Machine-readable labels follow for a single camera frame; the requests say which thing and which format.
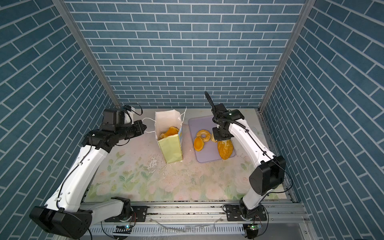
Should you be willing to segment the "sesame seeded oval bread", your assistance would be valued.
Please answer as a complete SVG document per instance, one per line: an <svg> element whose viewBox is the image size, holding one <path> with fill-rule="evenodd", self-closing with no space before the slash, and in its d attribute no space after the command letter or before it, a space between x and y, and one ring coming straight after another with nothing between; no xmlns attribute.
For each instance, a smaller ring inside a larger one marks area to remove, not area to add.
<svg viewBox="0 0 384 240"><path fill-rule="evenodd" d="M218 152L222 160L227 160L233 154L234 146L231 140L218 141Z"/></svg>

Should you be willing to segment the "ring donut bread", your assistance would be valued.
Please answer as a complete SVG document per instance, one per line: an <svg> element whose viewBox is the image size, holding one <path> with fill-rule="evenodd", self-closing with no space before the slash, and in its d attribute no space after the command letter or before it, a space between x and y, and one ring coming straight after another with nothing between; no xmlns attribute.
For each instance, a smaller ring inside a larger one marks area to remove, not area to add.
<svg viewBox="0 0 384 240"><path fill-rule="evenodd" d="M202 138L203 142L208 142L211 140L211 133L208 130L202 129L197 132L197 137Z"/></svg>

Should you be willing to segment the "round orange bun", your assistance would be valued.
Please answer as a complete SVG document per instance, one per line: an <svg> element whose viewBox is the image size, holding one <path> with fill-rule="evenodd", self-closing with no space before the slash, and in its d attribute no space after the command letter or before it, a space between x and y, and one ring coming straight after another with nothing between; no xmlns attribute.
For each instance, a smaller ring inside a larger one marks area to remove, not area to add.
<svg viewBox="0 0 384 240"><path fill-rule="evenodd" d="M194 140L194 149L197 152L200 152L204 148L205 142L202 137L198 136Z"/></svg>

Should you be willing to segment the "large twisted golden bread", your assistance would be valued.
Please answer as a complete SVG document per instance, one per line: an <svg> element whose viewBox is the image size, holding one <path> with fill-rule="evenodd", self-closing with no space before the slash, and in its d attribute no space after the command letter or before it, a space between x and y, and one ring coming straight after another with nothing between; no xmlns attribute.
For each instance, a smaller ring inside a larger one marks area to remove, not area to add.
<svg viewBox="0 0 384 240"><path fill-rule="evenodd" d="M176 127L170 127L164 134L163 138L167 138L173 135L177 135L179 133L179 129Z"/></svg>

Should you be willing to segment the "white paper gift bag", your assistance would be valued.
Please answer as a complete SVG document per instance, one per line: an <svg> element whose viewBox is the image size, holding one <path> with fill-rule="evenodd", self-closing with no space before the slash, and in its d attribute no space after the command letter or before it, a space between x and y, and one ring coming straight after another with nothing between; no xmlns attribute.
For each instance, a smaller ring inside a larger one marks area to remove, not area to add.
<svg viewBox="0 0 384 240"><path fill-rule="evenodd" d="M155 118L144 118L143 120L151 120L154 122L154 131L146 131L146 133L155 133L156 141L165 158L167 164L175 163L183 160L183 134L182 127L185 120L187 109L183 113L177 110L155 112ZM170 128L179 129L177 135L163 138L163 134Z"/></svg>

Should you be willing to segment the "small pale bread roll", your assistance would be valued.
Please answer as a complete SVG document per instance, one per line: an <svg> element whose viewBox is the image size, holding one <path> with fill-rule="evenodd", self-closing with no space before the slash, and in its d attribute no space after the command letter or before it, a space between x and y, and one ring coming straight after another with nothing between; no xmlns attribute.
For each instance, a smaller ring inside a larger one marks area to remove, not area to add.
<svg viewBox="0 0 384 240"><path fill-rule="evenodd" d="M215 139L215 136L213 134L211 135L211 141L214 142L214 143L217 142L217 140Z"/></svg>

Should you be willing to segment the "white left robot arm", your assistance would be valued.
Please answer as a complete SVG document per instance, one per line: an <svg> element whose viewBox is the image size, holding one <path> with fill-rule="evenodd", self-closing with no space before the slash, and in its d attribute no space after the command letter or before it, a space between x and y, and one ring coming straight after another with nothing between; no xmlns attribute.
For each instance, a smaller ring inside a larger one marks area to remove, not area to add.
<svg viewBox="0 0 384 240"><path fill-rule="evenodd" d="M131 201L113 197L98 204L84 204L83 197L100 164L121 140L129 142L144 134L146 125L134 121L135 108L107 108L98 129L85 135L79 154L58 189L43 206L35 206L30 219L47 233L80 239L90 233L91 226L114 218L130 222L135 216Z"/></svg>

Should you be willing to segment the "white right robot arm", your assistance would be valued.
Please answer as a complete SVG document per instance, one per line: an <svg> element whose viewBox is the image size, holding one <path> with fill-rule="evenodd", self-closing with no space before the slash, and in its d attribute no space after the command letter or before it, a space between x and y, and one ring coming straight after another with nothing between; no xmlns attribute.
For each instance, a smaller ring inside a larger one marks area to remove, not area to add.
<svg viewBox="0 0 384 240"><path fill-rule="evenodd" d="M264 198L284 182L286 160L276 156L259 140L239 110L227 110L222 104L212 108L215 140L235 138L251 158L255 170L249 176L250 189L240 200L240 213L245 219L256 216Z"/></svg>

